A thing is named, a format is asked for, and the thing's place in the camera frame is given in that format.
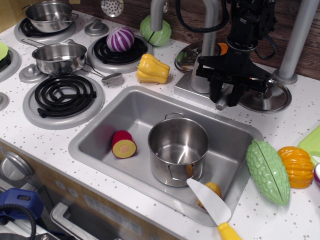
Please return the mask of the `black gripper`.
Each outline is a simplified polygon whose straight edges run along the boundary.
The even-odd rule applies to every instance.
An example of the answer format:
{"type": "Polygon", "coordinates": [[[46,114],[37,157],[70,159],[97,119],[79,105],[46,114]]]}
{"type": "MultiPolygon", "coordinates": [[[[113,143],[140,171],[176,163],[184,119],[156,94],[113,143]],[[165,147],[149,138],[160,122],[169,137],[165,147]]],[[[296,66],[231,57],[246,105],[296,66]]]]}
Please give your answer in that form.
{"type": "Polygon", "coordinates": [[[247,89],[264,93],[271,73],[255,65],[251,53],[258,47],[258,40],[247,45],[241,45],[228,39],[227,53],[217,56],[200,56],[196,75],[206,78],[209,84],[209,98],[216,103],[219,99],[223,85],[232,85],[227,106],[235,107],[240,102],[247,89]]]}

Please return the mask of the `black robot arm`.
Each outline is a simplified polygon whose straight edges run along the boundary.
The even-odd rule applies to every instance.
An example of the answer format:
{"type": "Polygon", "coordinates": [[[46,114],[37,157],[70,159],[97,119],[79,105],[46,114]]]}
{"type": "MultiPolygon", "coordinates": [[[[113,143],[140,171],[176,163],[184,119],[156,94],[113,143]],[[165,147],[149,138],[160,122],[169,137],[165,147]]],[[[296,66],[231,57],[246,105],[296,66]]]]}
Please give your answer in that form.
{"type": "Polygon", "coordinates": [[[231,23],[226,38],[227,52],[217,56],[202,55],[197,58],[199,66],[196,75],[209,82],[209,98],[217,103],[222,96],[223,84],[232,85],[232,92],[226,103],[236,106],[244,93],[254,90],[265,93],[272,74],[256,66],[250,59],[252,51],[257,50],[259,41],[266,39],[273,49],[276,45],[269,33],[274,31],[274,0],[223,0],[221,1],[222,20],[212,27],[197,28],[187,25],[181,14],[181,2],[175,2],[179,22],[195,33],[211,33],[231,23]]]}

